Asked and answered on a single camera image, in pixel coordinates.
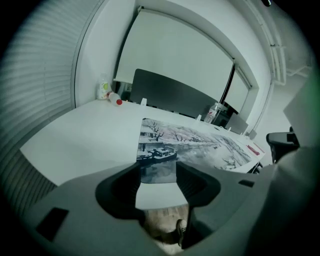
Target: boat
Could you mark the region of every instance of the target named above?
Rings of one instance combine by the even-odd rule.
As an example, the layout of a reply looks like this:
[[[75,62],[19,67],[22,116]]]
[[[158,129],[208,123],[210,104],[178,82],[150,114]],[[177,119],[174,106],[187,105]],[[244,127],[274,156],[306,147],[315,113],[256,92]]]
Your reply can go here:
[[[170,146],[153,148],[147,152],[138,152],[136,160],[142,165],[162,163],[177,158],[177,150]]]

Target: roller blind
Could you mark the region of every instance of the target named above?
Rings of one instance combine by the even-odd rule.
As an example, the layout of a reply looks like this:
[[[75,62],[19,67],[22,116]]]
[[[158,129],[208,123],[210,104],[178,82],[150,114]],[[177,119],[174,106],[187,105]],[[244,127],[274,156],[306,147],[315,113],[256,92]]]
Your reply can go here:
[[[20,147],[70,111],[79,48],[103,0],[44,0],[30,13],[0,67],[0,181],[14,212],[24,212],[56,187]]]
[[[237,71],[234,72],[229,91],[225,97],[225,102],[233,107],[238,113],[241,111],[249,89]]]
[[[136,69],[142,69],[220,101],[232,66],[231,58],[196,28],[172,16],[143,9],[125,41],[115,80],[132,84]]]

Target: plastic bottle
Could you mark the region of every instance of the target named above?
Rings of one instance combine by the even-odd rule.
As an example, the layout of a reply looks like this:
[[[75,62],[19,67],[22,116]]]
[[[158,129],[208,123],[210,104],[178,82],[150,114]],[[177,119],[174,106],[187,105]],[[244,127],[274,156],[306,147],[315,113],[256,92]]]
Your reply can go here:
[[[204,119],[205,123],[209,123],[211,124],[211,122],[213,121],[213,119],[215,118],[216,114],[218,112],[218,106],[214,105],[210,108],[208,114],[206,114],[206,117]]]
[[[106,94],[107,98],[110,100],[112,105],[120,106],[122,105],[122,100],[120,99],[119,95],[114,93],[113,91],[109,91]]]
[[[102,74],[99,78],[96,88],[96,98],[98,100],[106,100],[107,93],[110,91],[109,79],[106,74]]]

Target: table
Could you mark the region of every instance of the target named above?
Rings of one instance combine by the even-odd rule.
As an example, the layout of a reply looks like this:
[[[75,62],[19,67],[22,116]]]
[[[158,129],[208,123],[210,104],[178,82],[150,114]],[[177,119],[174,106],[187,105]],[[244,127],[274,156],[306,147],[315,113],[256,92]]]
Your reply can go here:
[[[22,147],[30,163],[56,185],[79,176],[135,163],[143,118],[185,126],[232,138],[252,161],[234,169],[246,173],[264,156],[244,136],[177,113],[124,101],[113,106],[95,100],[57,118]],[[260,152],[253,154],[246,145]],[[176,183],[141,183],[136,197],[138,209],[159,209],[187,204]]]

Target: water bottle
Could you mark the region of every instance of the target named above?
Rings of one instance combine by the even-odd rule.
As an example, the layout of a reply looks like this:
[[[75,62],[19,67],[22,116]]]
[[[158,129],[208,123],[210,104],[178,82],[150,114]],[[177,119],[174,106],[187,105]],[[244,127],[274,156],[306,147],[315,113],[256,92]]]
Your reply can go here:
[[[218,112],[218,106],[217,105],[214,105],[214,106],[210,107],[210,110],[209,110],[208,114],[206,115],[206,117],[204,119],[204,122],[211,124],[211,122],[215,118],[217,112]]]
[[[122,105],[122,100],[120,99],[120,96],[117,93],[114,93],[113,91],[109,91],[106,94],[107,99],[111,101],[112,105],[114,106],[120,106]]]

